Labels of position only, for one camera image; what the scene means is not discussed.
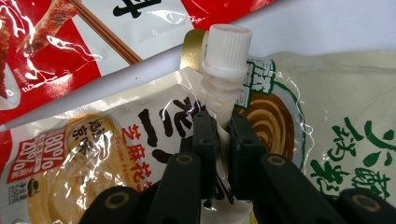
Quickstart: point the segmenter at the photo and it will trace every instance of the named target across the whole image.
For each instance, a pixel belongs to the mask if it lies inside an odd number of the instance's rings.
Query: food pouch
[[[274,1],[0,0],[0,125]]]
[[[205,109],[201,79],[185,68],[0,133],[0,222],[78,223],[103,190],[160,180]]]
[[[188,32],[180,67],[201,69],[207,35]],[[249,57],[235,110],[320,192],[370,189],[396,206],[395,59],[392,50]]]

